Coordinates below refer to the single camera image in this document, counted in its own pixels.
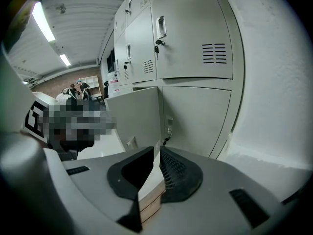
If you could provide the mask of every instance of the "fluorescent light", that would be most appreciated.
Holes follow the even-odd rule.
[[[45,38],[47,38],[48,42],[55,40],[55,38],[52,34],[52,31],[48,25],[48,22],[45,18],[45,14],[44,14],[41,2],[37,2],[35,4],[32,14],[34,16],[36,23],[39,26],[39,29],[44,34]]]
[[[64,54],[60,55],[60,58],[62,59],[62,61],[65,63],[66,66],[70,66],[70,63]]]

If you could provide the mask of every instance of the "table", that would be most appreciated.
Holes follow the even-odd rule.
[[[100,93],[91,95],[91,98],[92,100],[98,100],[99,103],[100,103],[100,100],[104,102],[103,96]]]

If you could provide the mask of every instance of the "ventilation slot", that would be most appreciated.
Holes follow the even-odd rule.
[[[142,8],[147,2],[148,2],[148,0],[142,0],[140,2],[140,8]]]
[[[143,72],[145,74],[153,72],[153,62],[152,60],[143,63]]]
[[[227,64],[225,44],[202,45],[204,64]]]
[[[229,192],[246,219],[253,228],[268,220],[269,216],[243,189],[235,189]]]
[[[124,77],[125,77],[125,80],[127,80],[129,77],[128,77],[128,71],[125,71],[124,72]]]
[[[89,170],[89,168],[87,166],[81,166],[81,167],[77,167],[77,168],[73,168],[73,169],[68,169],[67,173],[70,176],[70,175],[74,175],[74,174],[84,172],[87,170]]]

